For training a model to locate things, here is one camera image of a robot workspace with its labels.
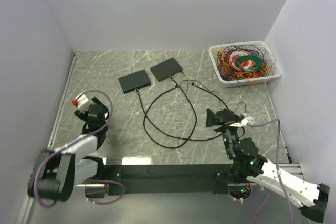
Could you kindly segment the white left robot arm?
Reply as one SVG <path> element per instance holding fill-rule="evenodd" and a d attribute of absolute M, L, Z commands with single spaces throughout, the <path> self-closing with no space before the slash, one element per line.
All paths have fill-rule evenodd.
<path fill-rule="evenodd" d="M 75 116 L 84 121 L 81 134 L 62 147 L 42 150 L 28 182 L 28 196 L 44 207 L 67 201 L 74 187 L 84 180 L 99 183 L 106 175 L 102 159 L 89 154 L 103 145 L 111 113 L 97 97 L 76 97 L 73 104 Z"/>

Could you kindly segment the black network switch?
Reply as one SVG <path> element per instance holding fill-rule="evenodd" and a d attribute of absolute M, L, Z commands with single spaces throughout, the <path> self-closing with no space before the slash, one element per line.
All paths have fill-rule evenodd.
<path fill-rule="evenodd" d="M 175 58 L 167 59 L 150 68 L 150 71 L 158 82 L 183 71 L 182 66 Z"/>
<path fill-rule="evenodd" d="M 151 84 L 151 80 L 144 69 L 119 77 L 118 80 L 124 94 L 147 87 Z"/>

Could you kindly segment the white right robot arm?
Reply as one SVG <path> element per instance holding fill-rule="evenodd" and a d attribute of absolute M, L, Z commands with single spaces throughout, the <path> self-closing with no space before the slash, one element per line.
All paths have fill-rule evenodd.
<path fill-rule="evenodd" d="M 296 206 L 311 221 L 323 223 L 328 205 L 330 188 L 326 184 L 313 184 L 283 170 L 279 162 L 271 162 L 259 154 L 252 138 L 240 139 L 238 129 L 263 127 L 267 123 L 255 123 L 252 116 L 237 115 L 223 109 L 206 110 L 206 127 L 212 127 L 222 136 L 227 158 L 232 161 L 227 170 L 217 170 L 217 182 L 240 184 L 254 182 L 286 198 L 289 206 Z"/>

